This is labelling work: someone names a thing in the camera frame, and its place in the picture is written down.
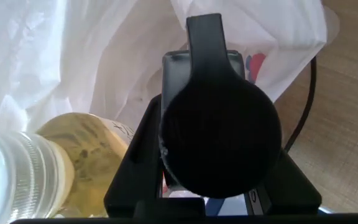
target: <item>plastic bag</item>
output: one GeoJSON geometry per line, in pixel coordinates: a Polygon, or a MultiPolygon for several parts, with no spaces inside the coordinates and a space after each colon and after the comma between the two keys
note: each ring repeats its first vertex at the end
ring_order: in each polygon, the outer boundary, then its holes
{"type": "Polygon", "coordinates": [[[185,17],[220,12],[228,49],[274,101],[327,41],[320,1],[0,1],[0,129],[72,111],[136,128],[185,17]]]}

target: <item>black plastic handle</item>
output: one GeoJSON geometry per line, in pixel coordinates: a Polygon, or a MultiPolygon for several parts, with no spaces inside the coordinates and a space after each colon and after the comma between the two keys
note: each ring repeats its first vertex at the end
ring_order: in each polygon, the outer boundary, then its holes
{"type": "Polygon", "coordinates": [[[220,14],[187,18],[191,80],[221,76],[231,69],[220,14]]]}

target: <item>clear plastic bottle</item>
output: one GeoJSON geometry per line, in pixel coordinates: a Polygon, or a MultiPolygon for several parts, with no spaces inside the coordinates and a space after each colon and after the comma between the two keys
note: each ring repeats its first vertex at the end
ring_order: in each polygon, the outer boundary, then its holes
{"type": "Polygon", "coordinates": [[[38,134],[0,132],[0,223],[47,218],[70,191],[67,153],[38,134]]]}
{"type": "Polygon", "coordinates": [[[35,134],[0,132],[0,224],[21,218],[105,217],[103,198],[133,130],[68,113],[35,134]]]}

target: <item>wooden surface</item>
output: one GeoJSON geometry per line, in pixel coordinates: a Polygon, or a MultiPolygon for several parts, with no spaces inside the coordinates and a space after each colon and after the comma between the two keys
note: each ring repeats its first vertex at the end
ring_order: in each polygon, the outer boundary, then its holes
{"type": "MultiPolygon", "coordinates": [[[[358,212],[358,1],[327,0],[341,30],[318,55],[316,96],[290,155],[337,212],[358,212]]],[[[308,68],[278,99],[285,139],[305,105],[308,68]]]]}

